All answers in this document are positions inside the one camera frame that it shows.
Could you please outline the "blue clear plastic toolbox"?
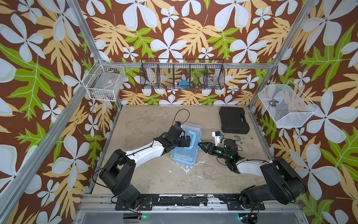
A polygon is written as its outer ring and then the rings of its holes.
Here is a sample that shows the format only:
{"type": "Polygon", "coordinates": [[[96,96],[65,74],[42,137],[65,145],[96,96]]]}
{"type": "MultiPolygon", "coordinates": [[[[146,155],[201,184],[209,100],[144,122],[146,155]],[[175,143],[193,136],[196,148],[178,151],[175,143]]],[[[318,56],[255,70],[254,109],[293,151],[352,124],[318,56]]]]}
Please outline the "blue clear plastic toolbox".
{"type": "Polygon", "coordinates": [[[181,125],[185,131],[184,137],[186,143],[183,147],[176,147],[171,151],[171,158],[173,162],[192,167],[197,158],[200,147],[198,143],[201,142],[202,127],[195,124],[185,123],[181,125]]]}

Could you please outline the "black plastic tool case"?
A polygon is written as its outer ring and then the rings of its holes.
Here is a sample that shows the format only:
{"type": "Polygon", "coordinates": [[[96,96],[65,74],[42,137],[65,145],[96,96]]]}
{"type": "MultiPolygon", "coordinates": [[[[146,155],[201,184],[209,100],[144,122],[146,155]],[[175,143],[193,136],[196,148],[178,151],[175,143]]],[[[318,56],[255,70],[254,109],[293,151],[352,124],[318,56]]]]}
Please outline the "black plastic tool case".
{"type": "Polygon", "coordinates": [[[241,107],[221,107],[219,110],[223,133],[247,134],[250,131],[241,107]]]}

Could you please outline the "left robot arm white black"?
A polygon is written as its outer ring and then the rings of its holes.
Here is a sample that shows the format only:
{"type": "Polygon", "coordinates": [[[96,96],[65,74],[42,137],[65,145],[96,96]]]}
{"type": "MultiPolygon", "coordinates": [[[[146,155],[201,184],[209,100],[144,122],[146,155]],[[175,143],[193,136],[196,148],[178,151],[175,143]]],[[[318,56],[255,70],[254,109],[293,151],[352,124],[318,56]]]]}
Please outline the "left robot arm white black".
{"type": "Polygon", "coordinates": [[[153,141],[143,147],[124,152],[116,150],[103,168],[98,177],[114,196],[124,200],[129,209],[136,209],[140,205],[140,192],[131,184],[136,168],[140,165],[171,152],[176,147],[190,147],[191,136],[177,124],[170,127],[153,141]]]}

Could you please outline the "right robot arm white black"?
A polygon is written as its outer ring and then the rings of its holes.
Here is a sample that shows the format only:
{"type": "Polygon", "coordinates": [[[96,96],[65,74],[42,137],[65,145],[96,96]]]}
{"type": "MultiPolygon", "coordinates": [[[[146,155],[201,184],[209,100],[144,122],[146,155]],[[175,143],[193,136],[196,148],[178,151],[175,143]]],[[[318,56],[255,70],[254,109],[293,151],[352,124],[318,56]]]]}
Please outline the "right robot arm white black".
{"type": "Polygon", "coordinates": [[[282,158],[276,160],[246,159],[239,155],[238,145],[226,139],[224,147],[211,142],[198,146],[207,154],[224,159],[230,171],[263,177],[265,184],[251,186],[241,191],[239,201],[243,209],[252,209],[260,202],[276,200],[287,205],[306,193],[307,186],[299,174],[282,158]]]}

